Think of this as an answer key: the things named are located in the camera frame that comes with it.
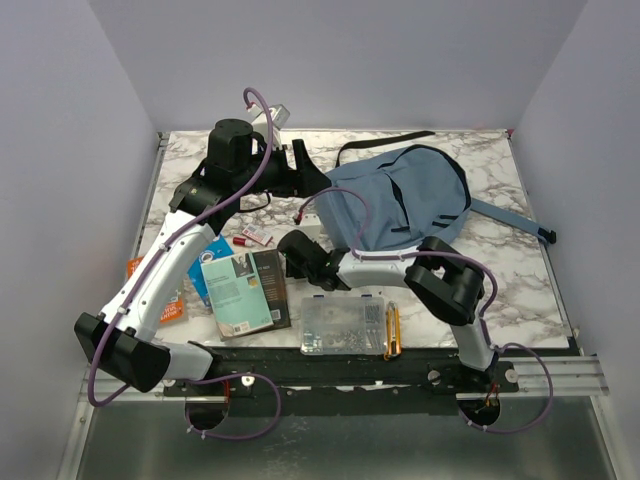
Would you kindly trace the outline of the blue student backpack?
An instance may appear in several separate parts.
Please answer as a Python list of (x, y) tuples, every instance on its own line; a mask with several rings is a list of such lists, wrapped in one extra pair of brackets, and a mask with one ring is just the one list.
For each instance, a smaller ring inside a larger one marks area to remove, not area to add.
[(326, 173), (331, 190), (314, 199), (336, 248), (399, 250), (436, 236), (451, 243), (470, 212), (515, 227), (548, 245), (556, 232), (474, 198), (465, 170), (446, 152), (414, 144)]

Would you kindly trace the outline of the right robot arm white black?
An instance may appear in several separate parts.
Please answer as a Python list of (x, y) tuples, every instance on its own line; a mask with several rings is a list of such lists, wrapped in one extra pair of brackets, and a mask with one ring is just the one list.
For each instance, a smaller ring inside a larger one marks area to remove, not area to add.
[(480, 392), (496, 380), (497, 352), (484, 314), (497, 296), (498, 283), (479, 261), (435, 236), (396, 251), (326, 251), (302, 231), (293, 230), (279, 241), (277, 250), (310, 284), (325, 291), (370, 286), (409, 289), (435, 318), (450, 326), (462, 364), (462, 384)]

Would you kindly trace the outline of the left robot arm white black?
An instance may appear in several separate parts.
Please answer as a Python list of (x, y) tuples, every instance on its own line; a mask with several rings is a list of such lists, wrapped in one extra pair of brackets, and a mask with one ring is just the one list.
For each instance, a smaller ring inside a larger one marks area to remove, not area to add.
[(301, 139), (286, 151), (274, 134), (239, 119), (215, 124), (204, 159), (180, 183), (161, 230), (132, 276), (99, 313), (83, 313), (74, 333), (91, 363), (140, 392), (165, 379), (187, 380), (201, 395), (222, 380), (214, 356), (194, 343), (154, 340), (173, 293), (200, 253), (240, 211), (245, 195), (307, 198), (330, 184)]

